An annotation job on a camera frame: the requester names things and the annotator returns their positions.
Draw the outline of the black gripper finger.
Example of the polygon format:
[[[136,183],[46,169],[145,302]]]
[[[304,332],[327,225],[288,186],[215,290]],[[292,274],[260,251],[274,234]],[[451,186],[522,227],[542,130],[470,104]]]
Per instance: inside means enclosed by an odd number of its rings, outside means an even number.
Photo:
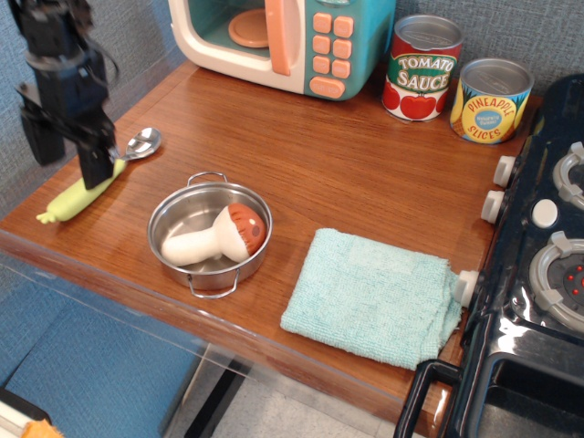
[[[87,190],[96,188],[113,175],[114,159],[103,142],[80,142],[77,145],[82,179]]]
[[[65,156],[63,136],[50,123],[28,116],[22,116],[21,121],[29,147],[39,165],[47,166]]]

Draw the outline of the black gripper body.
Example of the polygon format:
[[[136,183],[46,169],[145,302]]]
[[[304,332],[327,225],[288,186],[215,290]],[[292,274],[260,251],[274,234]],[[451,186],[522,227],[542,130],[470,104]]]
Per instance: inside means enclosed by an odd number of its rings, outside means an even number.
[[[103,110],[109,98],[105,55],[97,49],[78,49],[68,57],[41,57],[27,51],[25,59],[36,83],[17,88],[23,100],[21,117],[45,120],[63,139],[77,143],[94,134],[113,154],[113,123]]]

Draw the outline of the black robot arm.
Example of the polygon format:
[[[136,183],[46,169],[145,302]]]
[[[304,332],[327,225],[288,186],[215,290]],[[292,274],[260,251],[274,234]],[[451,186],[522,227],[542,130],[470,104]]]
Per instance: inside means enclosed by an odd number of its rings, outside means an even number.
[[[109,97],[109,54],[89,37],[91,8],[85,1],[8,5],[36,80],[17,88],[30,149],[39,164],[49,165],[64,157],[66,141],[73,142],[82,181],[93,189],[113,175],[116,141],[103,109]]]

